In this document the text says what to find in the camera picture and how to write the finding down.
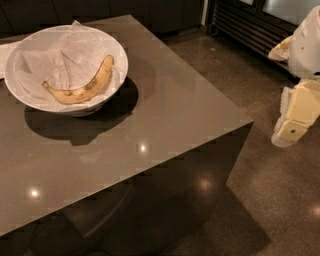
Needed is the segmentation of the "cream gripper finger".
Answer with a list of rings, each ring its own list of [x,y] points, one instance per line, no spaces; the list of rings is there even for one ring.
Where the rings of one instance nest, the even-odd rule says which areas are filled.
[[[302,80],[281,95],[280,117],[271,138],[277,147],[297,143],[320,116],[320,82]]]
[[[268,58],[275,61],[287,61],[289,57],[289,46],[291,43],[291,36],[285,38],[275,47],[271,49]]]

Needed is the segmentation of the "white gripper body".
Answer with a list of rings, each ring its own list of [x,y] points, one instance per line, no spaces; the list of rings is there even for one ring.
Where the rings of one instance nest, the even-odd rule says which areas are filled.
[[[299,78],[320,78],[320,6],[314,7],[294,31],[288,67]]]

